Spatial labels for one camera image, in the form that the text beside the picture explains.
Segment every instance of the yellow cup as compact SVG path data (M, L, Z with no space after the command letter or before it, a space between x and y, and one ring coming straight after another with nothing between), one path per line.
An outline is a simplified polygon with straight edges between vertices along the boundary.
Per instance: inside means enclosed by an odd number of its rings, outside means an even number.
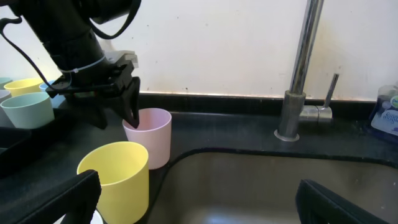
M148 152L135 142L115 142L85 156L77 174L98 172L101 196L97 208L109 224L131 224L146 212L149 203Z
M26 93L41 92L39 85L43 83L41 78L27 78L13 81L4 86L4 89L11 92L11 96L19 96Z

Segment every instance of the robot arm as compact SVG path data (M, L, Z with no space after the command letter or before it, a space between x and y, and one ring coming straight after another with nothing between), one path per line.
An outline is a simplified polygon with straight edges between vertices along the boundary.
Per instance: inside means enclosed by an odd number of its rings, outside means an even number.
M107 121L103 108L113 109L138 127L140 79L131 76L131 54L108 60L95 34L104 39L119 36L134 19L140 3L141 0L1 0L0 6L7 4L16 16L24 17L62 73L46 92L52 98L64 95L72 113L104 129ZM90 20L102 24L127 13L125 24L114 35L104 34Z

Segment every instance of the black backsplash ledge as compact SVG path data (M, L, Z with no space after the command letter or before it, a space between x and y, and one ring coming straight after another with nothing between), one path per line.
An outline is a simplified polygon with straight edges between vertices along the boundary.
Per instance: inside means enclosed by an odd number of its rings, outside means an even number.
M142 93L140 108L163 108L168 111L194 113L253 114L279 116L282 98L251 98L236 96L171 95ZM322 100L306 100L306 105L322 105ZM333 100L333 117L368 119L376 102Z

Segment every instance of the countertop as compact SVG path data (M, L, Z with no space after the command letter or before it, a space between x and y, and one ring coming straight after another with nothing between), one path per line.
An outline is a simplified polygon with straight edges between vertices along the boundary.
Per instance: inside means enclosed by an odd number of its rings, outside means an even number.
M0 210L32 198L76 175L90 151L116 141L127 141L121 118L107 111L108 127L100 130L77 123L73 130L46 150L42 158L0 180ZM150 202L167 169L197 152L231 152L270 156L308 157L372 162L398 168L398 146L378 140L363 130L366 121L335 119L329 125L303 124L300 140L282 142L274 136L278 116L172 113L170 162L150 171Z

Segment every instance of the faucet spout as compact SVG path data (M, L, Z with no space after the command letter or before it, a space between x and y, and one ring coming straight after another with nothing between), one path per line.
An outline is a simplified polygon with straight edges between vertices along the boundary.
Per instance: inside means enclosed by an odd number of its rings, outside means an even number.
M275 135L283 141L299 139L297 128L300 113L303 110L305 77L310 64L312 47L317 34L323 0L307 0L304 21L298 43L290 89L285 92L281 121Z

